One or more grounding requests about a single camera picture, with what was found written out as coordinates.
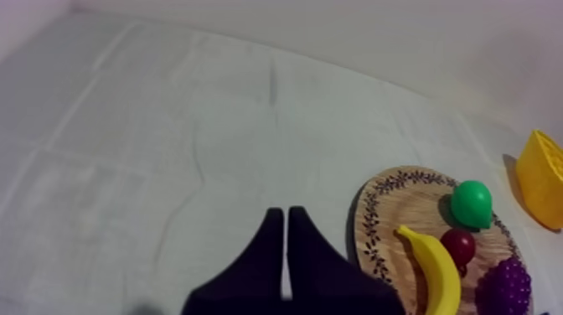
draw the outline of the round wooden plate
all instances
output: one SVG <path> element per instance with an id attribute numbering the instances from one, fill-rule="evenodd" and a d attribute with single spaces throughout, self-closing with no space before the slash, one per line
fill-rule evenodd
<path id="1" fill-rule="evenodd" d="M 426 280 L 408 241 L 395 230 L 406 225 L 440 239 L 453 222 L 450 198 L 457 182 L 422 167 L 390 168 L 363 186 L 354 216 L 354 243 L 360 268 L 397 289 L 409 314 L 426 310 Z M 457 314 L 475 314 L 475 287 L 491 267 L 512 255 L 520 257 L 510 232 L 493 214 L 488 230 L 473 233 L 475 257 L 462 278 L 462 302 Z"/>

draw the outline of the yellow banana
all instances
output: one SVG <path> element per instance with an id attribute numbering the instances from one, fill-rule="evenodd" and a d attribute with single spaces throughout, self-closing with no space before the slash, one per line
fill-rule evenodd
<path id="1" fill-rule="evenodd" d="M 401 225 L 397 233 L 412 244 L 428 285 L 426 315 L 453 315 L 459 308 L 462 284 L 456 265 L 442 243 L 434 236 L 423 235 Z"/>

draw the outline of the purple grapes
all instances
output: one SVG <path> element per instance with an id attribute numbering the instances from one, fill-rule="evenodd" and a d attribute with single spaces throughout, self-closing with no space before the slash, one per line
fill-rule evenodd
<path id="1" fill-rule="evenodd" d="M 512 256 L 489 269 L 479 280 L 475 302 L 482 315 L 526 314 L 531 292 L 531 278 L 522 262 Z"/>

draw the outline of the yellow plastic container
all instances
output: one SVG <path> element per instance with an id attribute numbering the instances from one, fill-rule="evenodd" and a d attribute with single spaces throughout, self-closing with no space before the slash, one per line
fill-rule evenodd
<path id="1" fill-rule="evenodd" d="M 534 130 L 516 162 L 520 189 L 531 214 L 550 229 L 563 228 L 563 151 Z"/>

